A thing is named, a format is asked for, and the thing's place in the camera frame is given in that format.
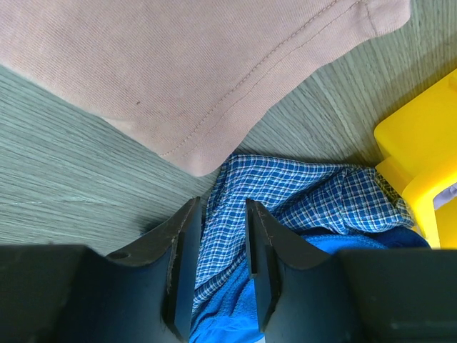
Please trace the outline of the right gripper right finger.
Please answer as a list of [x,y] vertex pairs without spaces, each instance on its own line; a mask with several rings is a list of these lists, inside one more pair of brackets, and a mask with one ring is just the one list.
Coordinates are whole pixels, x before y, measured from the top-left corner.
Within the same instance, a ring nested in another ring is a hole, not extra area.
[[246,201],[246,253],[261,332],[341,332],[343,273],[338,260]]

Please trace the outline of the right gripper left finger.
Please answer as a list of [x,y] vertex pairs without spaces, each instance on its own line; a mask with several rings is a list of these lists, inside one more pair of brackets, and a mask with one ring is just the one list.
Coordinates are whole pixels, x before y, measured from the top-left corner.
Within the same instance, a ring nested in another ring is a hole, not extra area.
[[186,342],[201,238],[201,202],[187,201],[163,224],[107,255],[119,267],[115,338]]

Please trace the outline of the pink printed t shirt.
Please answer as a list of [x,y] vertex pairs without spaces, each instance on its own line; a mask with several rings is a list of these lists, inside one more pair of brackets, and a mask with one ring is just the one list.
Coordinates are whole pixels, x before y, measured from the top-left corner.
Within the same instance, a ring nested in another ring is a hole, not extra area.
[[1,65],[196,177],[408,1],[3,1]]

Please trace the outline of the blue checkered shirt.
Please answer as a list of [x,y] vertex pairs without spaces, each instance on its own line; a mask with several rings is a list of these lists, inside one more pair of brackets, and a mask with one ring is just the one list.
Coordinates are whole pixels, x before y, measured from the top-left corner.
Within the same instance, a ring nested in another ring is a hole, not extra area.
[[209,195],[197,263],[197,310],[246,257],[246,200],[261,202],[297,233],[324,228],[348,235],[414,225],[406,203],[373,168],[233,154]]

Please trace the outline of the blue folded t shirt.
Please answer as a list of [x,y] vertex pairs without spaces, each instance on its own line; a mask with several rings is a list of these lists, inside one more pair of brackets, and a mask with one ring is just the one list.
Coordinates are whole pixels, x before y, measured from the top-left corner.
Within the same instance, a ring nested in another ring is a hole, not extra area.
[[[342,235],[324,228],[307,229],[300,237],[320,250],[335,254],[343,249],[428,248],[414,231],[395,227],[381,233]],[[243,223],[204,231],[203,260],[199,262],[199,286],[194,298],[191,342],[257,342],[258,330],[254,282],[248,275]]]

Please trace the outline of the yellow plastic bin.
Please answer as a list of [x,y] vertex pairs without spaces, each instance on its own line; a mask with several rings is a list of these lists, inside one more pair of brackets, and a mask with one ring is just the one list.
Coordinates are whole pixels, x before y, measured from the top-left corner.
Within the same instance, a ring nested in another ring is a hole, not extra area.
[[456,248],[456,198],[434,197],[456,184],[456,72],[443,77],[374,129],[376,169],[399,193],[415,230],[434,248]]

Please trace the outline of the lilac cloth in bin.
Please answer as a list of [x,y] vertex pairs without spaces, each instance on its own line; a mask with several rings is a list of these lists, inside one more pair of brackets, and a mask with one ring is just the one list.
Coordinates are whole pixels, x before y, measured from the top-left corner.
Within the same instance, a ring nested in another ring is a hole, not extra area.
[[449,203],[457,196],[457,185],[453,184],[438,193],[433,199],[433,207],[435,210],[440,209],[443,205]]

